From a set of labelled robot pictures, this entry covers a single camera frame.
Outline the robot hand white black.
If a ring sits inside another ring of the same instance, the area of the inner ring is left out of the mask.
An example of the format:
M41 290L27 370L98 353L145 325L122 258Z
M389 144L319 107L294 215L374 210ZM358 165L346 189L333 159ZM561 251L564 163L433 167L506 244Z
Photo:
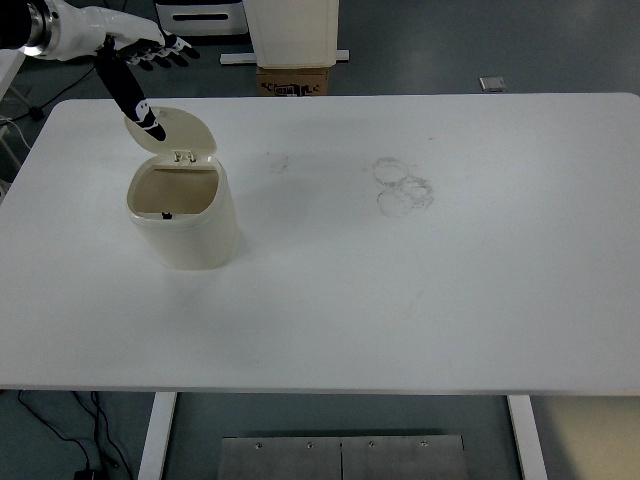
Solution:
M49 43L40 56L68 61L93 59L94 68L125 117L150 137L163 141L166 132L130 71L131 65L151 70L186 67L199 53L181 37L156 22L103 7L77 8L64 1L47 1L52 19Z

